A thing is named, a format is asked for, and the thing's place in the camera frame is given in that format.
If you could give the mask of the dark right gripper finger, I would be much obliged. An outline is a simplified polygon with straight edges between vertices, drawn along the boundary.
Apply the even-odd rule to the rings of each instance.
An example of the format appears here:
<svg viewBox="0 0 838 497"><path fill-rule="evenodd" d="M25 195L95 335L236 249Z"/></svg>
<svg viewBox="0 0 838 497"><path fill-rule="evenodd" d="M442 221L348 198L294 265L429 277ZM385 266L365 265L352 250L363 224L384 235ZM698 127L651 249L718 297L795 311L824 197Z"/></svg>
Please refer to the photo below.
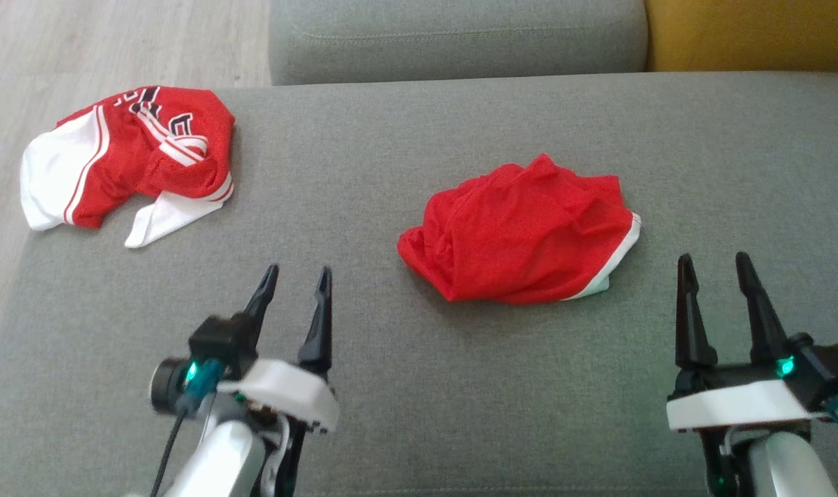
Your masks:
<svg viewBox="0 0 838 497"><path fill-rule="evenodd" d="M752 340L750 364L776 364L779 360L788 358L784 327L759 279L750 255L746 252L738 252L735 255L735 264L740 290L747 302L748 321L750 321Z"/></svg>
<svg viewBox="0 0 838 497"><path fill-rule="evenodd" d="M698 279L690 254L678 258L675 317L675 365L681 369L709 368L718 364L698 304Z"/></svg>

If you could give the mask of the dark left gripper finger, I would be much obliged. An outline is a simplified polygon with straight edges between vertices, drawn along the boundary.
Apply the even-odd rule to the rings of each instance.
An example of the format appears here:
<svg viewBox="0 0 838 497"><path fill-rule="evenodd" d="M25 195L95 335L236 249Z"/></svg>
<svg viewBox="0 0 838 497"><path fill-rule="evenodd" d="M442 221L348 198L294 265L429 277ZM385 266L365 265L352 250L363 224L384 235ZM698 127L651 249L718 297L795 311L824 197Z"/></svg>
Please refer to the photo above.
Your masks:
<svg viewBox="0 0 838 497"><path fill-rule="evenodd" d="M278 273L280 273L278 264L271 264L267 268L264 277L260 280L244 310L244 314L251 321L249 337L251 338L252 347L256 347L258 344L262 331L262 322L264 321L268 305L273 301L275 295Z"/></svg>
<svg viewBox="0 0 838 497"><path fill-rule="evenodd" d="M328 378L333 366L333 271L322 267L315 290L315 311L309 332L297 355L299 368Z"/></svg>

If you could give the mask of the red white basketball shorts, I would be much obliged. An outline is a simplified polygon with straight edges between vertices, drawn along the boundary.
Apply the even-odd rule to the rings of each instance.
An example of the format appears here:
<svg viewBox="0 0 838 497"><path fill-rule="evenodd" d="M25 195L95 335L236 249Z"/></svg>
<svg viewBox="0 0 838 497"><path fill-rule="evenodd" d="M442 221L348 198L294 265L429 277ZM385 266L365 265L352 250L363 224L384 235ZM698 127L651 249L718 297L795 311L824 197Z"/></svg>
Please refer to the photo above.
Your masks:
<svg viewBox="0 0 838 497"><path fill-rule="evenodd" d="M432 195L397 251L450 302L560 302L608 289L641 228L617 176L542 154Z"/></svg>

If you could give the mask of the red white lettered jersey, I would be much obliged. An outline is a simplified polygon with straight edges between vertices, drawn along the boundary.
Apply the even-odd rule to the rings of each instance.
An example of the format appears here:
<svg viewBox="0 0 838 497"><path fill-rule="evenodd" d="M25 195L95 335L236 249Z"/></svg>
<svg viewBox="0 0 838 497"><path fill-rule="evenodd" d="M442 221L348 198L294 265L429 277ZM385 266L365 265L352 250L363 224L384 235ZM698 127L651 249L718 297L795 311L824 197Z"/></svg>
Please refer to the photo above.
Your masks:
<svg viewBox="0 0 838 497"><path fill-rule="evenodd" d="M220 210L234 192L235 122L213 92L182 87L138 87L75 111L22 154L28 226L98 229L146 196L124 243L138 249Z"/></svg>

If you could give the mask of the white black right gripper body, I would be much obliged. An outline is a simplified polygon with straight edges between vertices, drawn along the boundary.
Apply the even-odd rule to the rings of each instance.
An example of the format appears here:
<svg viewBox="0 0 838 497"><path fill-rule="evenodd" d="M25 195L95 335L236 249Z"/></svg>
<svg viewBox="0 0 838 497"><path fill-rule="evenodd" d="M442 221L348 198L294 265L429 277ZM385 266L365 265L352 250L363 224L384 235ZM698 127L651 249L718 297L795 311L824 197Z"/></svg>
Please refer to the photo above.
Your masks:
<svg viewBox="0 0 838 497"><path fill-rule="evenodd" d="M676 365L674 390L665 406L671 431L830 419L823 408L805 407L790 390L786 378L797 372L791 358L757 365Z"/></svg>

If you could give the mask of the yellow sofa backrest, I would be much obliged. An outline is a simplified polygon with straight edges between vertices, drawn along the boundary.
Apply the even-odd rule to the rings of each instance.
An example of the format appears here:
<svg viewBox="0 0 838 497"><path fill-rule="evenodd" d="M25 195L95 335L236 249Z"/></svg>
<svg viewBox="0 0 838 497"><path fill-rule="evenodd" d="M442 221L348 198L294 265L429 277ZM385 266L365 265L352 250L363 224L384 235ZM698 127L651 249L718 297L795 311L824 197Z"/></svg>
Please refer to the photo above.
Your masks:
<svg viewBox="0 0 838 497"><path fill-rule="evenodd" d="M838 72L838 0L644 0L650 72Z"/></svg>

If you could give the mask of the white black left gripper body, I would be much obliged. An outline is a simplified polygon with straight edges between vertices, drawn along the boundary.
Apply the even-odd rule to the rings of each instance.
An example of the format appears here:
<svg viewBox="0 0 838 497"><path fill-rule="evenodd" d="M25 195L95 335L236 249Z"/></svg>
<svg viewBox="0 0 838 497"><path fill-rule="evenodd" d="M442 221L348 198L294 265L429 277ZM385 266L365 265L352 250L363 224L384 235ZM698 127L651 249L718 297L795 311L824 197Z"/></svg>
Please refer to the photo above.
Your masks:
<svg viewBox="0 0 838 497"><path fill-rule="evenodd" d="M241 380L218 383L217 392L241 393L251 402L328 432L339 424L339 402L327 382L283 360L259 359Z"/></svg>

